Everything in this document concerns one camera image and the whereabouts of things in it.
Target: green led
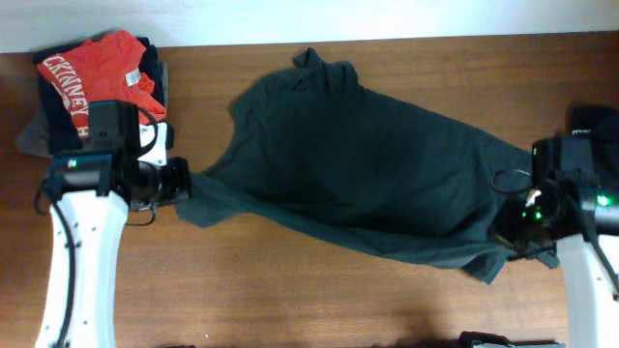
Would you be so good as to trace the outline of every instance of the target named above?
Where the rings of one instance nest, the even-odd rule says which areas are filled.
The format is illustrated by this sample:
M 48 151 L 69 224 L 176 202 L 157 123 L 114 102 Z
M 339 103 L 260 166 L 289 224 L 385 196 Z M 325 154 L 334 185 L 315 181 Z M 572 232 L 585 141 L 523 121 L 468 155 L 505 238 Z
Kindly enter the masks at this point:
M 605 207 L 607 205 L 610 205 L 610 199 L 608 199 L 608 197 L 606 197 L 606 196 L 599 195 L 598 196 L 598 204 L 603 206 L 603 207 Z

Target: wire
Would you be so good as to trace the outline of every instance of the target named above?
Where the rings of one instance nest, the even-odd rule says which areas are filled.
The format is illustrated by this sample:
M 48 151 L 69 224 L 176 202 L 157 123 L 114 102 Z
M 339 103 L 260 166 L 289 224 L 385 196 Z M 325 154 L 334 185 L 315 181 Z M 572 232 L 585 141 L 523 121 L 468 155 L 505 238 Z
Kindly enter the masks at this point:
M 545 179 L 545 181 L 559 188 L 559 185 L 556 182 L 550 179 Z M 610 261 L 608 261 L 606 254 L 602 250 L 602 247 L 600 246 L 600 239 L 598 238 L 598 233 L 596 233 L 596 231 L 590 228 L 589 224 L 586 223 L 582 208 L 578 206 L 578 204 L 574 201 L 574 199 L 567 193 L 564 195 L 568 203 L 570 203 L 570 207 L 575 213 L 575 221 L 578 224 L 580 231 L 589 240 L 589 243 L 591 243 L 591 245 L 593 246 L 593 249 L 596 251 L 596 254 L 598 254 L 598 257 L 600 258 L 600 262 L 602 262 L 602 266 L 604 266 L 604 269 L 608 272 L 608 276 L 610 277 L 610 282 L 615 288 L 616 294 L 619 295 L 619 275 L 615 273 L 615 271 L 612 268 L 612 265 L 610 264 Z
M 155 207 L 155 204 L 151 204 L 151 206 L 149 207 L 151 210 L 151 219 L 148 222 L 144 222 L 144 223 L 125 223 L 125 225 L 127 226 L 132 226 L 132 227 L 142 227 L 142 226 L 148 226 L 149 224 L 155 222 L 157 220 L 157 207 Z
M 51 198 L 51 194 L 47 191 L 46 188 L 43 188 L 44 181 L 40 185 L 40 190 L 38 191 L 38 195 L 40 196 L 40 192 L 45 193 L 45 196 L 51 203 L 51 206 L 56 211 L 56 215 L 60 218 L 60 222 L 62 223 L 63 229 L 65 230 L 65 235 L 67 236 L 67 243 L 65 247 L 69 252 L 69 285 L 67 287 L 67 305 L 65 306 L 65 318 L 62 321 L 62 327 L 60 328 L 60 333 L 58 335 L 58 340 L 54 343 L 54 348 L 64 348 L 65 340 L 67 339 L 67 332 L 69 331 L 69 325 L 71 324 L 71 317 L 74 310 L 74 295 L 75 295 L 75 244 L 74 237 L 71 234 L 71 227 L 69 227 L 69 223 L 65 218 L 65 215 L 58 207 L 58 203 Z
M 505 174 L 505 173 L 519 173 L 519 174 L 523 174 L 526 175 L 528 177 L 531 177 L 531 173 L 524 171 L 522 169 L 501 169 L 501 170 L 497 170 L 496 172 L 494 172 L 494 177 L 492 178 L 492 182 L 490 183 L 490 186 L 492 187 L 492 189 L 494 189 L 496 192 L 502 193 L 502 194 L 517 194 L 517 193 L 523 193 L 526 192 L 527 190 L 531 189 L 531 186 L 529 185 L 526 188 L 519 188 L 519 189 L 515 189 L 515 190 L 503 190 L 501 188 L 498 188 L 496 186 L 496 179 Z
M 35 200 L 34 200 L 34 206 L 35 206 L 35 212 L 43 217 L 47 216 L 47 212 L 44 212 L 41 209 L 41 205 L 39 204 L 39 201 L 41 200 L 41 194 L 43 193 L 43 187 L 47 184 L 47 179 L 43 179 L 41 180 L 41 182 L 39 183 L 39 187 L 37 188 L 37 193 L 35 193 Z

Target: wooden table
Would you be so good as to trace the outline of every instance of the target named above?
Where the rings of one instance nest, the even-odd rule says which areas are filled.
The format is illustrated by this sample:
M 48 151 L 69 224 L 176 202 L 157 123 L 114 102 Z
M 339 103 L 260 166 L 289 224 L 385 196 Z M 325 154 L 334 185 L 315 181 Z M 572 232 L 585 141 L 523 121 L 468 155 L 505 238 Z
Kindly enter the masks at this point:
M 232 136 L 226 107 L 308 44 L 161 50 L 169 63 L 172 155 L 193 170 Z M 365 86 L 528 148 L 562 129 L 570 102 L 619 107 L 619 33 L 313 43 L 348 60 Z M 44 310 L 48 218 L 32 208 L 48 163 L 15 135 L 37 108 L 27 54 L 0 56 L 0 346 L 28 347 Z M 119 347 L 370 347 L 461 331 L 567 341 L 563 277 L 538 262 L 491 286 L 459 271 L 379 259 L 255 216 L 199 229 L 172 208 L 125 229 L 118 256 Z

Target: clothing pile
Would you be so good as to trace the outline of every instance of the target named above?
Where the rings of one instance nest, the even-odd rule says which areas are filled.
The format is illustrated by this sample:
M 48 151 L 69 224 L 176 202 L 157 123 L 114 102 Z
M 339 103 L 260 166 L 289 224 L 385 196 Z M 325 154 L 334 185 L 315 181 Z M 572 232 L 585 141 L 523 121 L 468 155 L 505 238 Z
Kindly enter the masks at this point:
M 34 54 L 39 72 L 40 106 L 17 137 L 27 154 L 51 157 L 81 146 L 88 135 L 88 104 L 132 102 L 157 121 L 167 115 L 167 64 L 147 38 L 120 30 L 100 41 L 86 40 Z M 140 123 L 148 119 L 140 114 Z
M 175 206 L 180 218 L 207 227 L 253 213 L 370 255 L 492 282 L 510 251 L 487 232 L 506 199 L 490 182 L 498 170 L 530 172 L 530 153 L 373 92 L 348 62 L 325 63 L 313 49 L 293 62 L 231 105 L 232 143 L 192 174 L 192 199 Z M 528 184 L 513 176 L 501 186 Z

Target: red t-shirt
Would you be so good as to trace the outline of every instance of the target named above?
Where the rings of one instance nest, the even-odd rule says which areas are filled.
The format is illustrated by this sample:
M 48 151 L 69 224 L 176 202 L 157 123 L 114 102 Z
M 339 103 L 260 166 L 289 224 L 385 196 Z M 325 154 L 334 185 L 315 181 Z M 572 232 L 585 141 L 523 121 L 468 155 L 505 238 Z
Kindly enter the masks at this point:
M 99 42 L 88 40 L 69 52 L 52 55 L 37 69 L 60 94 L 77 133 L 85 137 L 89 102 L 132 102 L 157 121 L 165 118 L 165 108 L 151 96 L 155 82 L 137 68 L 145 50 L 133 35 L 120 30 Z M 141 113 L 139 122 L 150 123 Z

